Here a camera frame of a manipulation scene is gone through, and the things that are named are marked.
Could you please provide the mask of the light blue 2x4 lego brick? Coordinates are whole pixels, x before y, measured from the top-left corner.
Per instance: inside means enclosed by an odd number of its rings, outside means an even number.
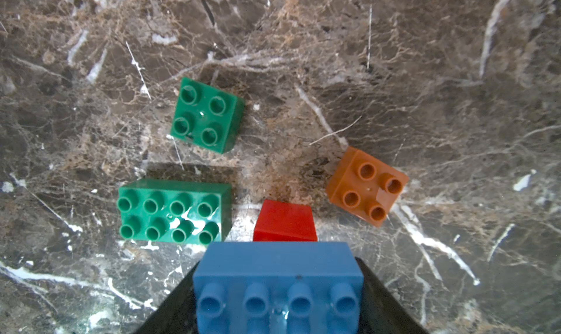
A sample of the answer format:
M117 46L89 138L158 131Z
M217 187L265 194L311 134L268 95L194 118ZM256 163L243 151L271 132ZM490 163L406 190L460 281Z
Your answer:
M357 333L364 276L344 242L212 243L193 275L200 333Z

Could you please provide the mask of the orange 2x2 lego brick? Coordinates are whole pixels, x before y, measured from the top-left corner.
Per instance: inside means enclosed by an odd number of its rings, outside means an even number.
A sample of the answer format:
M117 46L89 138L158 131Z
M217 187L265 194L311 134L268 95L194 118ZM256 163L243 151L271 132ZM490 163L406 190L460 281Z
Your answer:
M409 182L403 172L359 149L348 147L326 188L334 205L381 227Z

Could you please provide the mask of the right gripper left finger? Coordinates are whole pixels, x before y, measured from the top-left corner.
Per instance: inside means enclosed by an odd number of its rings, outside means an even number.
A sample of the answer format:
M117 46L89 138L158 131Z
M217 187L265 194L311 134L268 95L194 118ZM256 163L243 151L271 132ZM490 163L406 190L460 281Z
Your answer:
M134 334L199 332L193 281L198 266L197 262L162 305L134 331Z

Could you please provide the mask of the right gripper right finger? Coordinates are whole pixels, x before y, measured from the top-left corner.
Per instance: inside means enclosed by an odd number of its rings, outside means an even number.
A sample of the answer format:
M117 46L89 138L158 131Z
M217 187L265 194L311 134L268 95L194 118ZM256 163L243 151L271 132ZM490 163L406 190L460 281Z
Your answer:
M358 333L428 334L393 297L366 263L356 258L364 276Z

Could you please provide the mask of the green 2x2 lego brick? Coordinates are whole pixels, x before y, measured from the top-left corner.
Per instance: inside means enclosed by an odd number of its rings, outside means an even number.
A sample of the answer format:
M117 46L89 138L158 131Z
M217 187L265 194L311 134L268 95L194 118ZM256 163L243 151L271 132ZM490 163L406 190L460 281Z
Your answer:
M170 134L181 141L224 154L235 145L244 109L242 98L183 78Z

